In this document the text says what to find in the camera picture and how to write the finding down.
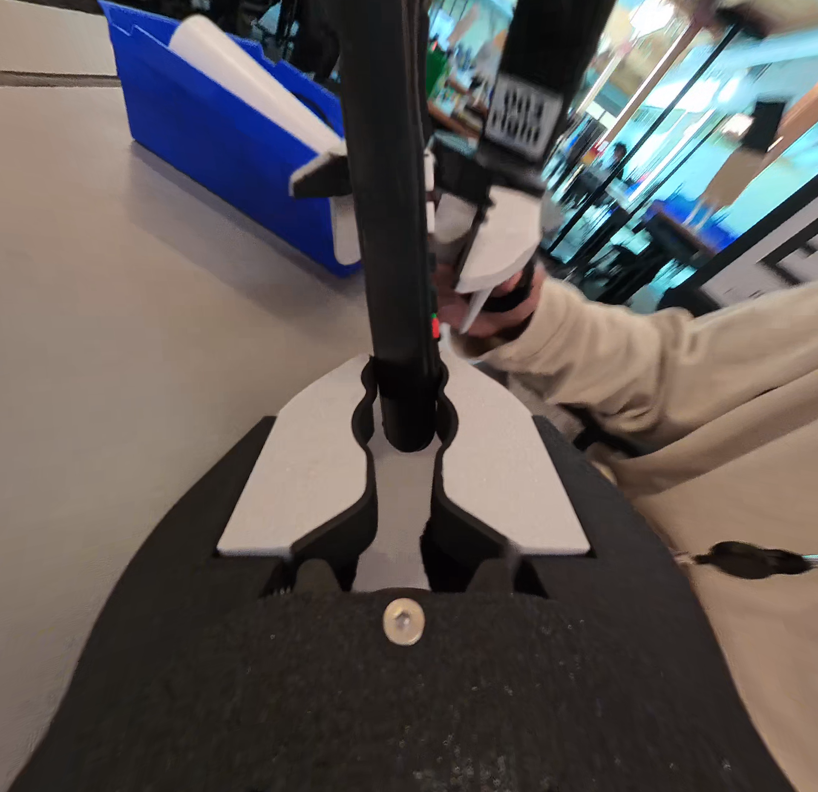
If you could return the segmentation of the stack of green bins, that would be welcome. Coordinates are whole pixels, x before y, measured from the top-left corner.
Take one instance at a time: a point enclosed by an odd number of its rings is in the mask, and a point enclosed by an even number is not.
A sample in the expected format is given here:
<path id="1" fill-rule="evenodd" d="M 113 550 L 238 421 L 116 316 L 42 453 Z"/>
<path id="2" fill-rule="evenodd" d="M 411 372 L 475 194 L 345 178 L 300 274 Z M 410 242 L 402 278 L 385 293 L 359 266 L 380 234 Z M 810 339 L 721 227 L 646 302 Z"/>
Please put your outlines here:
<path id="1" fill-rule="evenodd" d="M 441 80 L 446 79 L 449 72 L 449 55 L 447 50 L 440 46 L 429 46 L 425 61 L 425 96 L 427 101 L 434 98 L 440 90 Z"/>

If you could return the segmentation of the grey desk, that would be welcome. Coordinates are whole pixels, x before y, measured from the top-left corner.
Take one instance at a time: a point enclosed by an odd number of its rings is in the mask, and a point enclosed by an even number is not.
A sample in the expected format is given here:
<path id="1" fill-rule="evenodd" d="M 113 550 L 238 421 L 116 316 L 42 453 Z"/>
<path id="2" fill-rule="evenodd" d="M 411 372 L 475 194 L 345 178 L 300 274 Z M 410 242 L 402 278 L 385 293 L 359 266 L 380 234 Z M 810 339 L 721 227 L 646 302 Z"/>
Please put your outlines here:
<path id="1" fill-rule="evenodd" d="M 362 274 L 133 142 L 103 17 L 2 0 L 1 99 L 7 790 L 158 521 L 371 335 Z"/>

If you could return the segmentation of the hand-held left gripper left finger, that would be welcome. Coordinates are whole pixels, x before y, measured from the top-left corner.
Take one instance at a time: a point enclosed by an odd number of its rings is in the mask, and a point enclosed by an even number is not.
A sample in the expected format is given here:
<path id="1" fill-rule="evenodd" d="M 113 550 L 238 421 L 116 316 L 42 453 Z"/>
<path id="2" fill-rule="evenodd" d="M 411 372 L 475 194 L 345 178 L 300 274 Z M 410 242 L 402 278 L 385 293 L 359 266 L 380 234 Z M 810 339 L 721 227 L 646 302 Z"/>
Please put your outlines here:
<path id="1" fill-rule="evenodd" d="M 220 537 L 221 556 L 357 559 L 372 544 L 370 361 L 349 359 L 281 409 Z"/>

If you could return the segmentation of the white bottle with black cap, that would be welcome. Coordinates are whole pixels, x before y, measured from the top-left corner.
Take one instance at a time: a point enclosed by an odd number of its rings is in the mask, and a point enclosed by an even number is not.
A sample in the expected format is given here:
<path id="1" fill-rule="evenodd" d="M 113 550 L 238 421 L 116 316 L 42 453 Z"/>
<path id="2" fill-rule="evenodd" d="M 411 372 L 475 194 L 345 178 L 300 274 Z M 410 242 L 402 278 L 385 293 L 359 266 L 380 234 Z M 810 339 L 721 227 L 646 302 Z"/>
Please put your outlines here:
<path id="1" fill-rule="evenodd" d="M 171 36 L 169 50 L 316 155 L 347 154 L 345 141 L 328 124 L 207 17 L 183 20 Z"/>

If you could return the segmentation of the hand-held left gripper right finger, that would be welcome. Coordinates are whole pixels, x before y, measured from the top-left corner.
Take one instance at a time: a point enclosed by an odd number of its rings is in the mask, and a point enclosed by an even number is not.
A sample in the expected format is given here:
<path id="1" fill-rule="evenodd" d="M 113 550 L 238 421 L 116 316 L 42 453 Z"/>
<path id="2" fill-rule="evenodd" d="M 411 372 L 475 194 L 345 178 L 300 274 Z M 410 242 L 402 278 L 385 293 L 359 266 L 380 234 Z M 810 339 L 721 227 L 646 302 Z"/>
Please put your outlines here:
<path id="1" fill-rule="evenodd" d="M 464 359 L 442 363 L 429 536 L 452 559 L 586 555 L 533 414 Z"/>

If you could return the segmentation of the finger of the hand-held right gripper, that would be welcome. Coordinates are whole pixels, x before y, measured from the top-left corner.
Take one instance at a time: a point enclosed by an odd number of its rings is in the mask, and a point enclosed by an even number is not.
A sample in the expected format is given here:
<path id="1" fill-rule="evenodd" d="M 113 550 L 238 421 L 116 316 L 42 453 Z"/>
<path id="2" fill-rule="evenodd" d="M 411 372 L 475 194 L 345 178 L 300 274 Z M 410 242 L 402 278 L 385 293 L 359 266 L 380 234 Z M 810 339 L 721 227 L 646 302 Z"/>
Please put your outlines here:
<path id="1" fill-rule="evenodd" d="M 296 200 L 327 199 L 330 204 L 334 258 L 342 266 L 361 260 L 349 156 L 346 150 L 325 150 L 290 176 Z"/>
<path id="2" fill-rule="evenodd" d="M 424 149 L 427 231 L 439 245 L 459 241 L 490 206 L 490 172 L 452 148 Z"/>

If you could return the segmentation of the person's right hand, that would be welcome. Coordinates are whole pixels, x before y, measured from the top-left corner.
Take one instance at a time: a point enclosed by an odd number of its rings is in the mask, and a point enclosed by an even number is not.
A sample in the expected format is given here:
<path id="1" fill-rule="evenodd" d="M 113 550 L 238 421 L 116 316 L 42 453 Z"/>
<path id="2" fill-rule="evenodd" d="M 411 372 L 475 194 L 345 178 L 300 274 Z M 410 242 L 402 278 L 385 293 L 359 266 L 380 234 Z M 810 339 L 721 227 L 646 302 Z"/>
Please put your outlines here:
<path id="1" fill-rule="evenodd" d="M 470 328 L 465 331 L 465 322 L 469 302 L 465 296 L 455 292 L 454 271 L 449 265 L 439 265 L 434 275 L 434 284 L 438 296 L 438 320 L 450 327 L 451 331 L 479 339 L 496 337 L 507 331 L 516 332 L 524 328 L 526 322 L 536 311 L 541 297 L 541 288 L 547 279 L 545 268 L 536 264 L 533 270 L 531 289 L 527 298 L 511 310 L 502 313 L 480 311 Z"/>

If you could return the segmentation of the blue plastic bin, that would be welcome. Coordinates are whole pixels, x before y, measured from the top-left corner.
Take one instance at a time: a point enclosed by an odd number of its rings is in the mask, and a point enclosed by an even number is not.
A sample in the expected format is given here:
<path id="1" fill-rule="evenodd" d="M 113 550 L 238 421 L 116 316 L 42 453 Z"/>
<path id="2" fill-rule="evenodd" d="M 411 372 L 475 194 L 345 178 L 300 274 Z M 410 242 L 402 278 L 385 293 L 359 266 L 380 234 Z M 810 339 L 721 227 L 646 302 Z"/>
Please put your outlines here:
<path id="1" fill-rule="evenodd" d="M 170 51 L 181 21 L 99 5 L 133 140 L 333 275 L 354 274 L 362 259 L 342 266 L 334 258 L 329 201 L 290 196 L 291 174 L 317 155 Z M 229 36 L 343 137 L 337 97 L 287 62 L 268 60 L 259 43 Z"/>

